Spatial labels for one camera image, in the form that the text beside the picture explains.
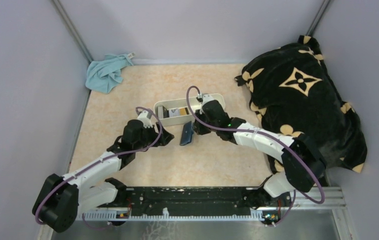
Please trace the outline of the blue leather card holder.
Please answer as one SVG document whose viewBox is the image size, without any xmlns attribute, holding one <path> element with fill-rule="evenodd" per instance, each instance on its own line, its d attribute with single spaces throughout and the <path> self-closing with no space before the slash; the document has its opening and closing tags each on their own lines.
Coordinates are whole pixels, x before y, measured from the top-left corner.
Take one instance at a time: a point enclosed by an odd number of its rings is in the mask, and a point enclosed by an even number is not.
<svg viewBox="0 0 379 240">
<path fill-rule="evenodd" d="M 190 143 L 192 143 L 193 134 L 194 134 L 193 122 L 189 121 L 183 125 L 179 145 L 180 146 L 186 146 L 186 145 L 189 145 Z"/>
</svg>

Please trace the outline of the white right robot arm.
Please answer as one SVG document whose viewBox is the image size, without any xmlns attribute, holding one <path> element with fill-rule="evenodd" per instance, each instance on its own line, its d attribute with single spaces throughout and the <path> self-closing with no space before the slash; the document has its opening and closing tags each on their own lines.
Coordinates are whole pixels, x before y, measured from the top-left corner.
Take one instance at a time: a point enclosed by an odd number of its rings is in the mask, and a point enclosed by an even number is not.
<svg viewBox="0 0 379 240">
<path fill-rule="evenodd" d="M 196 100 L 201 104 L 193 113 L 194 130 L 198 135 L 214 132 L 223 141 L 256 149 L 283 165 L 282 172 L 268 177 L 261 184 L 261 189 L 272 198 L 293 190 L 308 193 L 314 185 L 320 185 L 319 177 L 324 173 L 326 163 L 307 137 L 273 133 L 244 119 L 229 117 L 219 101 L 209 94 L 200 93 Z"/>
</svg>

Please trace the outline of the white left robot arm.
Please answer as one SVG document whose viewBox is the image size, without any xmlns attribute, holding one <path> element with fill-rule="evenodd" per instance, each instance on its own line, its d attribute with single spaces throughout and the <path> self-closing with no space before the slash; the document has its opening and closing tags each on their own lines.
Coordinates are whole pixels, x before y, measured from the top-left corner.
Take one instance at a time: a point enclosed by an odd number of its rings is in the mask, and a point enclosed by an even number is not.
<svg viewBox="0 0 379 240">
<path fill-rule="evenodd" d="M 53 173 L 45 179 L 32 208 L 37 224 L 62 233 L 78 216 L 113 202 L 120 190 L 106 178 L 130 164 L 138 152 L 166 146 L 174 138 L 151 109 L 137 107 L 136 112 L 137 118 L 129 120 L 122 135 L 95 160 L 71 173 Z"/>
</svg>

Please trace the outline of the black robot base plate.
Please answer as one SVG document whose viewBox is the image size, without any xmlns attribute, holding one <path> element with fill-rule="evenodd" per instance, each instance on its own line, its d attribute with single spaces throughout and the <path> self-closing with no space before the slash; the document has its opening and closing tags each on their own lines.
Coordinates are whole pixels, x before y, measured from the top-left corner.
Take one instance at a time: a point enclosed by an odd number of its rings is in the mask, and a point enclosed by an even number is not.
<svg viewBox="0 0 379 240">
<path fill-rule="evenodd" d="M 172 217 L 239 217 L 260 207 L 275 211 L 290 202 L 289 193 L 273 198 L 257 187 L 128 187 L 102 207 L 130 208 L 133 217 L 160 216 L 164 209 Z"/>
</svg>

